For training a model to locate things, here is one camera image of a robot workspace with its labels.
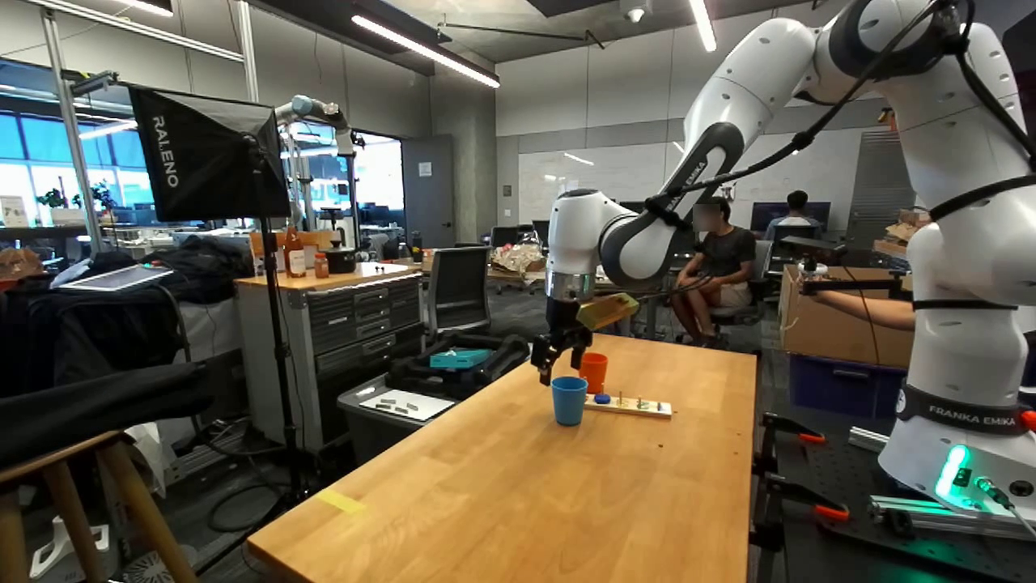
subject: stool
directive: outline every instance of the stool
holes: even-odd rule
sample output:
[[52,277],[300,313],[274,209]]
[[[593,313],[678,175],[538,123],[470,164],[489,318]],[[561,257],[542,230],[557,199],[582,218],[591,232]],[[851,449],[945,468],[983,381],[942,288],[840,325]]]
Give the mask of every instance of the stool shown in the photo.
[[130,460],[130,443],[120,431],[103,431],[103,433],[79,440],[70,447],[63,447],[63,449],[52,449],[52,455],[43,455],[27,462],[0,469],[0,564],[5,564],[0,583],[27,583],[28,581],[28,550],[27,550],[18,483],[33,474],[43,474],[47,489],[52,491],[56,512],[67,526],[67,539],[70,539],[70,549],[76,549],[79,564],[86,569],[86,581],[89,583],[108,581],[103,561],[95,549],[89,512],[79,498],[79,489],[76,489],[70,469],[67,469],[67,460],[81,458],[81,455],[95,455],[98,462],[111,474],[111,483],[116,486],[123,507],[139,521],[147,541],[161,557],[172,581],[196,583],[198,576],[196,576],[190,564],[185,561],[178,541],[172,539],[148,486],[136,474],[136,468]]

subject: fluorescent light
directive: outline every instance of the fluorescent light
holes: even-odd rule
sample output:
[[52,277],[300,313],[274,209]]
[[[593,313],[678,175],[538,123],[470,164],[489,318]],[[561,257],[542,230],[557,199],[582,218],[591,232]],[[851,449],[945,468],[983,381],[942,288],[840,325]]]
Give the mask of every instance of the fluorescent light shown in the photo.
[[152,14],[152,15],[161,15],[161,20],[172,20],[172,2],[158,7],[158,2],[148,2],[148,0],[123,0],[127,7],[139,10],[139,14]]
[[633,7],[625,15],[627,15],[627,22],[642,22],[643,20],[643,7]]
[[436,65],[447,65],[447,68],[455,68],[455,71],[459,71],[459,74],[468,74],[468,79],[473,79],[473,82],[480,82],[486,88],[499,88],[495,79],[489,79],[489,74],[483,74],[483,71],[477,71],[477,68],[470,68],[470,65],[462,65],[462,62],[458,62],[458,60],[450,60],[444,53],[434,53],[434,50],[395,32],[395,28],[384,28],[384,25],[380,25],[380,22],[371,22],[371,20],[359,15],[359,14],[352,14],[352,22],[369,28],[369,32],[375,32],[375,37],[383,37],[383,40],[390,40],[390,43],[395,43],[395,47],[403,47],[403,50],[411,50],[411,53],[436,62]]
[[111,125],[98,125],[98,129],[81,132],[79,141],[92,143],[92,141],[112,135],[112,132],[130,132],[130,129],[136,129],[136,121],[120,121],[120,123],[111,123]]
[[158,40],[158,43],[170,43],[170,47],[178,47],[178,50],[205,53],[205,54],[214,54],[214,60],[247,62],[240,53],[229,53],[229,50],[220,50],[220,47],[209,47],[201,40],[176,37],[170,28],[142,25],[142,22],[132,22],[127,15],[89,10],[89,7],[79,7],[79,2],[67,2],[67,0],[28,0],[28,2],[37,2],[43,10],[79,15],[79,20],[103,22],[103,25],[112,25],[112,28],[127,28],[132,37]]
[[282,154],[282,158],[321,158],[321,155],[336,155],[336,150]]
[[691,14],[694,14],[694,25],[698,28],[707,53],[716,53],[716,32],[712,32],[707,0],[691,0]]
[[579,158],[579,155],[574,155],[574,154],[564,154],[570,163],[579,163],[579,164],[593,164],[593,158]]

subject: wooden table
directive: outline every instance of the wooden table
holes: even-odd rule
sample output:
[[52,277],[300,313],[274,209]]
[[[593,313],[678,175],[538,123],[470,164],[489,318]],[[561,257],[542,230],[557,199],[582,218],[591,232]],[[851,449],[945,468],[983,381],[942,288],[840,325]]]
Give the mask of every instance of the wooden table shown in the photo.
[[534,365],[251,539],[289,581],[748,581],[755,355],[596,336],[674,419],[557,427]]

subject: small object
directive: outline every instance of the small object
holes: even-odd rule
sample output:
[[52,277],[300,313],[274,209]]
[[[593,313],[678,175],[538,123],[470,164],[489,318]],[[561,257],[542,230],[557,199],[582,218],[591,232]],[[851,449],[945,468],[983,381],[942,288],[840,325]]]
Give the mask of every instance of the small object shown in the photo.
[[593,299],[593,303],[579,305],[578,320],[585,330],[605,330],[605,328],[633,318],[635,312],[637,312],[637,303],[633,296],[618,293],[618,296],[605,296],[605,299]]
[[551,394],[553,394],[553,422],[561,427],[579,427],[582,425],[582,401],[585,401],[585,380],[557,375],[551,381]]
[[493,355],[493,351],[444,351],[444,353],[434,353],[429,360],[430,371],[477,371],[480,363],[486,363]]
[[605,353],[582,353],[579,375],[585,380],[591,392],[605,392],[608,355]]
[[625,410],[625,415],[648,415],[648,419],[674,419],[669,401],[650,401],[650,399],[625,399],[625,394],[608,394],[608,401],[600,401],[600,394],[585,394],[585,409],[593,410]]
[[325,251],[314,254],[314,277],[318,277],[318,279],[328,279],[328,277],[329,277],[329,265],[328,265],[328,254],[325,254]]

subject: wooden block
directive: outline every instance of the wooden block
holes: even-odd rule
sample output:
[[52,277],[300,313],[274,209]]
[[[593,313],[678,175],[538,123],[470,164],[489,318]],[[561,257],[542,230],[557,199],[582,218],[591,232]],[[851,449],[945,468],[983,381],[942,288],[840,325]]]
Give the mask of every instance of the wooden block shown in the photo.
[[596,394],[585,394],[585,409],[648,415],[648,419],[674,419],[674,401],[650,401],[650,399],[633,399],[633,394],[608,394],[608,401],[596,401]]

